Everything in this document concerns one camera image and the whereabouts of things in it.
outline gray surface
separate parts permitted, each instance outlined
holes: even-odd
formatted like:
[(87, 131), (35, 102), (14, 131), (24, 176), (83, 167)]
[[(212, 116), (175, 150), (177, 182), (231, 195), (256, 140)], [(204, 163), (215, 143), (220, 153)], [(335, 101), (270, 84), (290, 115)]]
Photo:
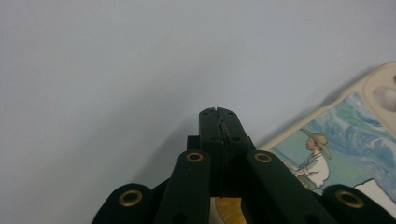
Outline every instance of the gray surface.
[(168, 177), (198, 112), (258, 145), (396, 60), (395, 1), (3, 1), (0, 223), (90, 223)]

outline round hole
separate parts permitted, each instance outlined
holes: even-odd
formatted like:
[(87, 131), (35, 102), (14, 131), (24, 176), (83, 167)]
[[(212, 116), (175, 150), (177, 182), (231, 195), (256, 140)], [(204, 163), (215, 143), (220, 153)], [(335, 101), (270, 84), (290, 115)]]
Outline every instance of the round hole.
[(192, 152), (187, 155), (187, 160), (191, 162), (198, 162), (204, 159), (204, 156), (198, 152)]
[(362, 208), (364, 206), (364, 202), (360, 197), (344, 189), (337, 190), (335, 192), (335, 197), (338, 201), (349, 207)]
[(382, 108), (396, 112), (396, 90), (388, 87), (378, 87), (374, 90), (373, 97)]
[(187, 222), (187, 217), (184, 214), (177, 214), (172, 217), (174, 224), (184, 224)]
[(119, 197), (120, 205), (124, 207), (131, 207), (137, 205), (142, 201), (143, 194), (137, 189), (131, 189), (123, 192)]
[(231, 138), (231, 141), (233, 141), (233, 142), (239, 142), (239, 140), (241, 140), (241, 139), (238, 138), (238, 137), (232, 137)]
[(272, 157), (266, 153), (261, 152), (254, 155), (254, 159), (260, 162), (270, 162), (272, 160)]
[(313, 215), (306, 215), (304, 221), (306, 224), (320, 224), (320, 220)]

